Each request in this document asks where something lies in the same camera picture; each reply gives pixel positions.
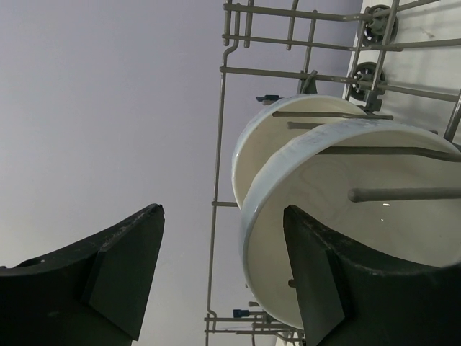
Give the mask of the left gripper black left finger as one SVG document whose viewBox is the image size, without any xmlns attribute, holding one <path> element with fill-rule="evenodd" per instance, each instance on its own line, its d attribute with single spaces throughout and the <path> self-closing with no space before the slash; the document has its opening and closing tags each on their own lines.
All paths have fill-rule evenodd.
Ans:
<svg viewBox="0 0 461 346">
<path fill-rule="evenodd" d="M 151 204 L 53 252 L 1 268 L 3 345 L 131 345 L 164 234 Z"/>
</svg>

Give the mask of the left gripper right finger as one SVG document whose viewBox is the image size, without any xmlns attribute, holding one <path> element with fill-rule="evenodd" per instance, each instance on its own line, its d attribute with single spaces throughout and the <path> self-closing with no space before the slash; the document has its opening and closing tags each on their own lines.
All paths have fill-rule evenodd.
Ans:
<svg viewBox="0 0 461 346">
<path fill-rule="evenodd" d="M 283 229 L 307 345 L 460 343 L 459 264 L 387 255 L 295 205 Z"/>
</svg>

